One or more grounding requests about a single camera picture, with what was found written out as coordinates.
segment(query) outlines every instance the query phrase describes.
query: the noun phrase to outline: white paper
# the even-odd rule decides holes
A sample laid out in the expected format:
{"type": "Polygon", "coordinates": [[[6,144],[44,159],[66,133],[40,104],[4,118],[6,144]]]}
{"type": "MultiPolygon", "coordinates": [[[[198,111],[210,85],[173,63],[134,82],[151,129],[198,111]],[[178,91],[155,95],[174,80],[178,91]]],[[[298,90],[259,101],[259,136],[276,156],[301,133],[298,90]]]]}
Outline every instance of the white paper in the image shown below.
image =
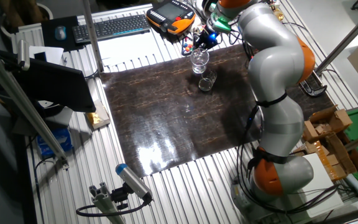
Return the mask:
{"type": "Polygon", "coordinates": [[[60,62],[62,61],[63,51],[64,49],[60,47],[30,46],[30,58],[34,58],[34,54],[45,52],[47,62],[60,65],[60,62]]]}
{"type": "Polygon", "coordinates": [[[98,45],[104,66],[117,65],[135,58],[145,57],[158,49],[151,31],[145,34],[98,41],[98,45]]]}

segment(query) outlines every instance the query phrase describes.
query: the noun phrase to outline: floor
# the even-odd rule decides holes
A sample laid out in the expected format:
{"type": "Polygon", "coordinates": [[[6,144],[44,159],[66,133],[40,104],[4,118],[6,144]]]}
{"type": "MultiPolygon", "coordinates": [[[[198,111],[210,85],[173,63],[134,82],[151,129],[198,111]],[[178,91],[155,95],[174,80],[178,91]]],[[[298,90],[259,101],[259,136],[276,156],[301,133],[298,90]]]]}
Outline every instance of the floor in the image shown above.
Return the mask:
{"type": "MultiPolygon", "coordinates": [[[[291,0],[291,2],[326,55],[358,23],[358,10],[350,10],[355,0],[291,0]]],[[[333,64],[358,98],[358,73],[347,59],[357,46],[358,36],[339,54],[333,64]]]]}

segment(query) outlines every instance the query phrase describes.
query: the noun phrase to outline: metal slotted table surface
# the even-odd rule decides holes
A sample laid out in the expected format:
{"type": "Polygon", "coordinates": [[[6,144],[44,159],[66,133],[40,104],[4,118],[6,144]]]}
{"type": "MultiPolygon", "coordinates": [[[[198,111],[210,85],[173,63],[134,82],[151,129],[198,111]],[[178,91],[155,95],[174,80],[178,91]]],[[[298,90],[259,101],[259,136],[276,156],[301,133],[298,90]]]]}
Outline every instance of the metal slotted table surface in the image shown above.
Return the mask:
{"type": "MultiPolygon", "coordinates": [[[[151,4],[100,12],[93,14],[93,19],[100,22],[145,14],[149,8],[151,4]]],[[[306,27],[289,1],[282,0],[280,9],[285,15],[284,22],[295,22],[306,27]]],[[[78,21],[80,25],[85,24],[83,16],[79,16],[78,21]]],[[[316,55],[316,64],[321,63],[326,54],[311,34],[295,26],[288,26],[288,29],[311,47],[316,55]]],[[[146,35],[155,42],[152,43],[155,44],[154,51],[144,52],[143,57],[132,58],[123,63],[105,64],[106,71],[119,72],[182,57],[180,43],[171,44],[154,30],[146,35]]],[[[14,52],[17,51],[16,44],[21,39],[28,41],[30,45],[43,46],[41,25],[20,27],[19,32],[12,38],[14,52]]],[[[228,36],[223,35],[223,42],[211,50],[228,46],[228,36]]],[[[86,45],[82,50],[63,53],[67,58],[66,66],[82,70],[86,76],[93,74],[96,71],[96,61],[92,52],[91,45],[86,45]]],[[[328,86],[328,96],[339,108],[348,110],[358,106],[358,100],[339,75],[324,72],[322,81],[328,86]]],[[[100,99],[111,114],[101,80],[92,78],[88,80],[88,85],[93,99],[100,99]]],[[[67,152],[70,168],[63,170],[59,162],[56,163],[57,166],[46,162],[39,166],[36,173],[34,169],[30,169],[37,221],[109,223],[107,218],[79,217],[75,210],[92,204],[89,186],[98,186],[100,182],[107,183],[110,190],[122,186],[122,180],[116,175],[115,168],[125,161],[114,121],[92,132],[84,114],[74,112],[69,128],[74,144],[74,149],[67,152]],[[35,178],[39,180],[39,194],[35,178]]],[[[29,167],[34,167],[41,160],[36,148],[33,143],[27,149],[29,167]]],[[[250,155],[247,152],[244,160],[248,161],[250,155]]],[[[235,176],[235,161],[236,150],[233,148],[144,177],[143,181],[153,192],[154,202],[151,206],[123,217],[127,223],[248,223],[234,206],[230,196],[230,183],[235,176]]],[[[342,199],[346,197],[353,195],[342,195],[342,199]]],[[[136,208],[141,203],[135,195],[129,196],[129,208],[136,208]]]]}

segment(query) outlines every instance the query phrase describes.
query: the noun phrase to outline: dark wooden board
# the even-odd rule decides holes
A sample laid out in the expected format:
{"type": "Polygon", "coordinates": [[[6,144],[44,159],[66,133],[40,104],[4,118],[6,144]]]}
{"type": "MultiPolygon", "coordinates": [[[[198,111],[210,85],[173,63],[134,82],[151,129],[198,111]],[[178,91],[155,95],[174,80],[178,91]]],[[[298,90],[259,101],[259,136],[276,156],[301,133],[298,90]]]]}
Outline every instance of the dark wooden board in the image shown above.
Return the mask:
{"type": "MultiPolygon", "coordinates": [[[[238,145],[255,105],[246,56],[241,45],[209,54],[208,69],[218,78],[206,93],[188,57],[102,76],[125,162],[139,176],[238,145]]],[[[311,98],[298,85],[287,93],[305,119],[333,105],[326,94],[311,98]]],[[[259,138],[259,127],[257,115],[248,141],[259,138]]]]}

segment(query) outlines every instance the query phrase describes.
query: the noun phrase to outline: orange controller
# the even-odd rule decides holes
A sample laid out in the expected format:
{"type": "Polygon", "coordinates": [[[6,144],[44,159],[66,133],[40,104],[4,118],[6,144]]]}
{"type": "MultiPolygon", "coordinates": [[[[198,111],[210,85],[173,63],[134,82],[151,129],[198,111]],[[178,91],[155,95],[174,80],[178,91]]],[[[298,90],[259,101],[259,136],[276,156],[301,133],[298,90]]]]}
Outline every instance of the orange controller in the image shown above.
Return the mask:
{"type": "Polygon", "coordinates": [[[163,32],[181,34],[192,25],[196,14],[181,2],[166,0],[157,7],[149,9],[146,17],[163,32]]]}

